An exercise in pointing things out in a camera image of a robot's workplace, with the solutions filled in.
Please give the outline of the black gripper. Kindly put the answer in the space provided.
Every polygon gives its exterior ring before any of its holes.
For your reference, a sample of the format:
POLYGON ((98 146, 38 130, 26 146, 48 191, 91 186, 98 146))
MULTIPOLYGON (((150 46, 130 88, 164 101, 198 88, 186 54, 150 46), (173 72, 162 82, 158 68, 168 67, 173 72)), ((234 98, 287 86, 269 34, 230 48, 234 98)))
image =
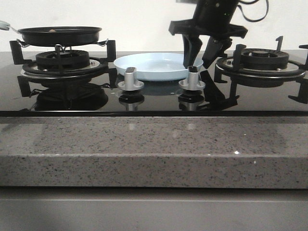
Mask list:
POLYGON ((231 24, 238 3, 238 0, 199 0, 192 19, 170 23, 172 35, 182 34, 185 68, 193 66, 201 49, 200 35, 211 36, 202 57, 205 69, 218 57, 227 57, 225 51, 232 45, 230 37, 246 36, 248 30, 244 26, 231 24))

